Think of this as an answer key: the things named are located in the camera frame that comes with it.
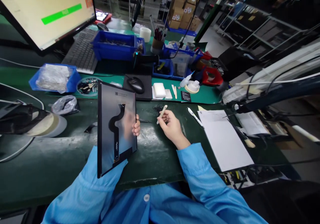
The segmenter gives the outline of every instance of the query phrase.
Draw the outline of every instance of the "green progress bar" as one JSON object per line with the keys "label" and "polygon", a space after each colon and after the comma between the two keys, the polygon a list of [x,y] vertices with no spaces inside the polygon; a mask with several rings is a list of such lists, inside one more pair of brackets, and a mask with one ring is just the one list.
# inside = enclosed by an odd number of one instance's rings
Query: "green progress bar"
{"label": "green progress bar", "polygon": [[67,9],[64,9],[62,11],[59,11],[59,12],[57,12],[55,14],[50,15],[50,16],[44,17],[41,20],[42,20],[43,24],[47,25],[47,24],[49,24],[51,22],[54,22],[54,21],[56,21],[56,20],[58,20],[58,19],[60,19],[60,18],[62,18],[64,16],[67,16],[67,15],[69,15],[69,14],[75,12],[75,11],[80,10],[80,9],[82,9],[81,3],[79,3],[78,5],[69,7]]}

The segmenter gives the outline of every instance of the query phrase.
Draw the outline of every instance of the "white cable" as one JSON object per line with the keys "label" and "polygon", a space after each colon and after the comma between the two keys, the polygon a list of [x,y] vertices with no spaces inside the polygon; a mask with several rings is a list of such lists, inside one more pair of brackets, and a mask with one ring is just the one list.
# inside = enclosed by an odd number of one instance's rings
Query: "white cable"
{"label": "white cable", "polygon": [[0,102],[10,103],[10,104],[21,104],[21,102],[11,102],[6,100],[0,100]]}
{"label": "white cable", "polygon": [[[34,96],[32,96],[32,95],[30,95],[30,94],[28,94],[28,93],[24,92],[24,91],[21,91],[21,90],[19,90],[19,89],[17,89],[17,88],[14,88],[14,87],[8,86],[8,85],[6,85],[6,84],[3,84],[3,83],[1,83],[1,82],[0,82],[0,85],[3,85],[3,86],[6,86],[6,87],[9,87],[9,88],[11,88],[11,89],[14,89],[14,90],[16,90],[16,91],[22,92],[22,93],[24,93],[24,94],[26,94],[26,95],[28,95],[28,96],[30,96],[30,97],[32,97],[32,98],[34,98],[34,99],[36,99],[38,102],[40,102],[40,104],[41,104],[41,108],[44,110],[44,104],[43,104],[43,102],[42,102],[42,101],[40,101],[38,98],[36,98],[36,97],[34,97]],[[4,159],[0,160],[0,163],[1,163],[1,162],[5,162],[5,161],[9,161],[9,160],[11,160],[12,158],[14,158],[16,155],[19,155],[21,152],[23,152],[23,151],[24,151],[24,149],[26,149],[26,148],[31,144],[31,142],[33,141],[33,139],[34,139],[34,137],[32,137],[32,138],[28,141],[28,143],[27,143],[27,144],[25,144],[25,145],[24,145],[22,148],[20,148],[18,151],[16,151],[16,152],[15,152],[15,153],[13,153],[12,155],[10,155],[10,156],[8,156],[8,157],[6,157],[6,158],[4,158]]]}
{"label": "white cable", "polygon": [[18,155],[18,154],[20,154],[21,152],[23,152],[24,149],[26,149],[26,148],[31,144],[31,142],[33,141],[33,139],[34,139],[34,137],[32,137],[32,138],[30,139],[30,141],[28,141],[28,143],[27,143],[26,145],[24,145],[21,149],[19,149],[18,151],[16,151],[16,152],[13,153],[12,155],[10,155],[10,156],[8,156],[8,157],[0,160],[0,163],[1,163],[1,162],[8,161],[8,160],[10,160],[12,157],[15,157],[16,155]]}
{"label": "white cable", "polygon": [[23,64],[16,63],[16,62],[13,62],[13,61],[9,61],[9,60],[7,60],[7,59],[3,59],[3,58],[0,58],[0,60],[7,61],[7,62],[11,62],[11,63],[16,64],[16,65],[19,65],[19,66],[26,66],[26,67],[40,68],[40,67],[36,67],[36,66],[23,65]]}
{"label": "white cable", "polygon": [[[288,82],[296,82],[296,81],[302,81],[311,77],[315,77],[315,76],[319,76],[320,72],[316,73],[316,74],[312,74],[310,76],[306,76],[306,77],[301,77],[298,79],[294,79],[294,80],[288,80],[288,81],[275,81],[273,83],[288,83]],[[251,83],[236,83],[236,85],[238,86],[247,86],[247,85],[261,85],[261,84],[270,84],[271,82],[251,82]]]}

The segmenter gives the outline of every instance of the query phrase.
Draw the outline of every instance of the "blue sleeve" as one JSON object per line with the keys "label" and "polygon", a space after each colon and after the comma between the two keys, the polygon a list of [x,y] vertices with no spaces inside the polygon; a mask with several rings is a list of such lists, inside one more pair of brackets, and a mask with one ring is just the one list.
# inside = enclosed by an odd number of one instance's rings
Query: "blue sleeve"
{"label": "blue sleeve", "polygon": [[178,150],[190,190],[198,202],[227,223],[266,223],[251,210],[241,194],[226,186],[212,169],[200,143]]}
{"label": "blue sleeve", "polygon": [[94,146],[81,173],[49,205],[43,223],[98,223],[102,208],[110,207],[114,188],[127,163],[123,161],[98,179]]}

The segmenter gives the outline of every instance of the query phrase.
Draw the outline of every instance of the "green workbench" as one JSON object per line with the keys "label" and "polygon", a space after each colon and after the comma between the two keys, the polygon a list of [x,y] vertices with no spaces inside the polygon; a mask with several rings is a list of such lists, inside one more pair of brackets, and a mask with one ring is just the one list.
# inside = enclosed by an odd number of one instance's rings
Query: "green workbench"
{"label": "green workbench", "polygon": [[[105,62],[104,65],[110,66],[112,62]],[[49,104],[53,104],[58,97],[49,96],[41,91],[32,91],[29,87],[28,80],[36,71],[33,68],[6,63],[0,66],[0,82],[35,96],[45,104],[46,110],[50,110]],[[2,85],[0,89],[1,99],[20,99],[40,107],[36,100],[25,94]],[[0,163],[0,210],[16,210],[48,204],[66,189],[82,170],[92,147],[97,144],[97,128],[93,128],[90,134],[84,133],[84,130],[97,121],[98,105],[96,99],[78,99],[78,103],[81,112],[66,116],[68,125],[61,135],[55,138],[36,138],[15,159]],[[198,104],[167,101],[137,102],[136,110],[140,118],[153,123],[141,124],[138,150],[129,158],[117,190],[184,180],[175,146],[166,138],[160,126],[156,125],[156,117],[159,115],[157,109],[166,104],[180,120],[182,131],[188,140],[191,143],[201,142],[212,167],[220,172],[204,130],[186,110],[190,107],[196,112]],[[201,104],[201,106],[207,110],[224,108],[221,103]],[[28,141],[27,136],[2,136],[0,159],[16,152]],[[253,139],[253,142],[256,148],[248,151],[255,163],[287,163],[282,152],[272,142],[268,143],[266,150],[264,150],[265,144],[259,139]]]}

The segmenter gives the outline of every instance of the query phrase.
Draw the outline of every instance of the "person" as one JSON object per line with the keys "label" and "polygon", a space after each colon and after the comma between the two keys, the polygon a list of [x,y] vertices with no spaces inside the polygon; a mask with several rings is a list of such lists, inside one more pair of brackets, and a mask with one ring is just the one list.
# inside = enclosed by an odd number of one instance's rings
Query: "person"
{"label": "person", "polygon": [[[172,111],[166,110],[158,120],[177,147],[195,200],[170,183],[114,192],[128,161],[98,179],[95,146],[75,181],[49,205],[43,223],[266,223],[212,169],[201,144],[190,144]],[[139,121],[132,131],[140,134]]]}

